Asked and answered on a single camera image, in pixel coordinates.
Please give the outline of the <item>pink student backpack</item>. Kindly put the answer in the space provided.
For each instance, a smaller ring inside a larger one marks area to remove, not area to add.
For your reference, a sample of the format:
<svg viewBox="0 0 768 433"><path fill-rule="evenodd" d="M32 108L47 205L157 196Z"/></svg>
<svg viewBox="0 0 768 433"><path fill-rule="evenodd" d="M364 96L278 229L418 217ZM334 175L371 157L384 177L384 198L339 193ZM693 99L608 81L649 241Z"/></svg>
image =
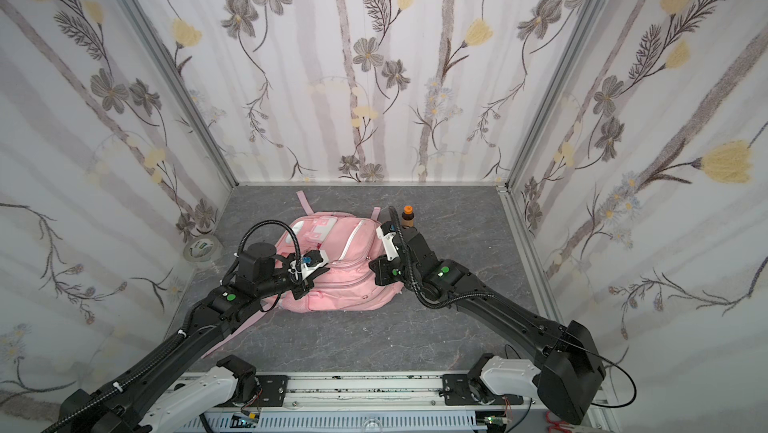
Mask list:
<svg viewBox="0 0 768 433"><path fill-rule="evenodd" d="M207 355L226 344L232 336L238 335L255 325L275 308L298 314L314 312L351 311L364 312L382 308L403 290L401 283L377 286L374 273L368 263L383 254L382 244L376 230L382 226L380 210L375 208L368 217L356 217L345 212L316 212L300 191L297 197L304 215L288 224L297 234L301 251L324 250L330 260L329 270L315 281L315 287L302 299L296 301L291 293L279 298L262 301L263 310L248 319L243 326L227 339L212 347ZM287 255L293 252L290 238L278 226L258 229L247 240L254 243L269 243L277 253Z"/></svg>

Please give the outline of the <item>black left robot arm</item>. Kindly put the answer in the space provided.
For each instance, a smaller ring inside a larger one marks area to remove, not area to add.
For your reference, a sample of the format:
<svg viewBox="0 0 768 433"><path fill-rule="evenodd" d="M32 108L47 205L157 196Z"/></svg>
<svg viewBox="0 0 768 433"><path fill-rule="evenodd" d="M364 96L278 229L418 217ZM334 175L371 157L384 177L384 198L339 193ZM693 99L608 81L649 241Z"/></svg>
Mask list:
<svg viewBox="0 0 768 433"><path fill-rule="evenodd" d="M293 252L280 255L269 243L246 244L265 226L278 226L290 238ZM151 407L202 357L227 339L253 315L262 301L291 293L300 298L314 280L329 270L322 250L301 251L298 236L286 223L265 220L240 240L235 259L220 285L188 311L176 334L164 340L111 382L92 393L79 390L61 405L59 418L48 432L151 432L144 421Z"/></svg>

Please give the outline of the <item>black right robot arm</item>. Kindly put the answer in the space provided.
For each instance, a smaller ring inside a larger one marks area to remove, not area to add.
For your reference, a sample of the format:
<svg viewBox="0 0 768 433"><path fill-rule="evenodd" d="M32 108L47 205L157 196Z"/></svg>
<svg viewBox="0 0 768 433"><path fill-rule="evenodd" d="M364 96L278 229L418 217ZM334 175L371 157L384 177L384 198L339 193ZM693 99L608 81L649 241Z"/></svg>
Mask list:
<svg viewBox="0 0 768 433"><path fill-rule="evenodd" d="M396 208L377 230L384 252L369 264L379 286L399 282L429 309L453 307L514 346L520 358L486 355L474 366L475 385L495 396L539 399L560 419L579 425L617 364L599 354L590 331L542 317L487 286L468 268L440 259Z"/></svg>

